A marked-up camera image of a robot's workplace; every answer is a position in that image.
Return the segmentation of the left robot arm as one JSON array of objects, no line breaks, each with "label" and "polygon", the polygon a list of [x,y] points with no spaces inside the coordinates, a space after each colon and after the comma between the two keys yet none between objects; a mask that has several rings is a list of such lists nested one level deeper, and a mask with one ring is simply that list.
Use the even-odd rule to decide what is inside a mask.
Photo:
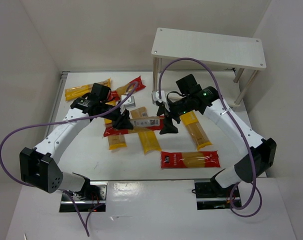
[{"label": "left robot arm", "polygon": [[75,137],[94,118],[111,120],[116,129],[133,129],[129,111],[123,106],[132,94],[124,95],[116,106],[112,106],[107,103],[110,92],[109,87],[95,83],[91,92],[73,101],[63,121],[57,122],[56,128],[43,141],[20,152],[20,174],[25,184],[49,194],[60,190],[84,196],[90,191],[89,178],[62,172],[58,163]]}]

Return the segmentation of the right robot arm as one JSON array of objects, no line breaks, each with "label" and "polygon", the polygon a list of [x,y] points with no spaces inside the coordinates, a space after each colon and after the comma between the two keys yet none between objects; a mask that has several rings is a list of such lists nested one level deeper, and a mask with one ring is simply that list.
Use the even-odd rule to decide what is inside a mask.
[{"label": "right robot arm", "polygon": [[241,160],[225,168],[211,178],[216,188],[226,189],[239,182],[251,183],[273,163],[277,144],[272,138],[264,139],[254,132],[212,87],[202,88],[192,74],[176,81],[182,98],[177,101],[167,99],[164,91],[154,91],[152,98],[158,106],[157,115],[164,116],[164,126],[160,134],[176,134],[178,129],[173,121],[179,123],[180,117],[198,111],[218,126],[237,147]]}]

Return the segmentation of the red spaghetti bag with label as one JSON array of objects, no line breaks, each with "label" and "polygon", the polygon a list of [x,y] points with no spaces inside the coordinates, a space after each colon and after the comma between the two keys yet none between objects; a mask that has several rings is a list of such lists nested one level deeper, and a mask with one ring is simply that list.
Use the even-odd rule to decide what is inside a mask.
[{"label": "red spaghetti bag with label", "polygon": [[133,129],[116,129],[111,124],[106,125],[104,137],[128,135],[139,132],[160,131],[164,127],[164,116],[142,117],[130,119]]}]

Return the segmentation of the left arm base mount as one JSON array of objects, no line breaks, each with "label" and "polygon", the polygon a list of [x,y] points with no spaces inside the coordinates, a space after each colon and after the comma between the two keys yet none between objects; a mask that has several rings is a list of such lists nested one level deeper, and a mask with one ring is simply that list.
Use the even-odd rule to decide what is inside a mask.
[{"label": "left arm base mount", "polygon": [[78,193],[68,191],[70,197],[66,193],[62,193],[59,212],[74,213],[76,212],[75,205],[80,213],[89,213],[106,211],[108,183],[105,181],[91,181],[89,193],[80,195]]}]

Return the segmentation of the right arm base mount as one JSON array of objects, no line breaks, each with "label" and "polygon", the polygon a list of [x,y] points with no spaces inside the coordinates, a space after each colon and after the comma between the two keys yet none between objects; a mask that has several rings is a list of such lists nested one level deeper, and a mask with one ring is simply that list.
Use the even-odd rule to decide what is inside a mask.
[{"label": "right arm base mount", "polygon": [[234,185],[220,190],[213,190],[209,181],[195,181],[191,192],[196,197],[196,206],[200,210],[229,209],[230,194]]}]

